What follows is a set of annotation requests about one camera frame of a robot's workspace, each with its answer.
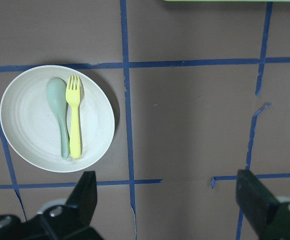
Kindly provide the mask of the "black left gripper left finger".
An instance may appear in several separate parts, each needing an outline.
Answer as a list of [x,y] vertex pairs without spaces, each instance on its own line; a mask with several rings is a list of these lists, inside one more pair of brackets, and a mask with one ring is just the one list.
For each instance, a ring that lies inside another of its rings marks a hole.
[[97,206],[97,180],[95,171],[85,171],[65,202],[65,206],[78,211],[83,226],[89,226]]

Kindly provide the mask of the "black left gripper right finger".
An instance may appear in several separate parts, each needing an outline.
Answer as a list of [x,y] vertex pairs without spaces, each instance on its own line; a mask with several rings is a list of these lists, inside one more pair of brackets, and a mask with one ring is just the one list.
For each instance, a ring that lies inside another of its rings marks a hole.
[[235,199],[260,238],[280,205],[277,198],[247,169],[237,171]]

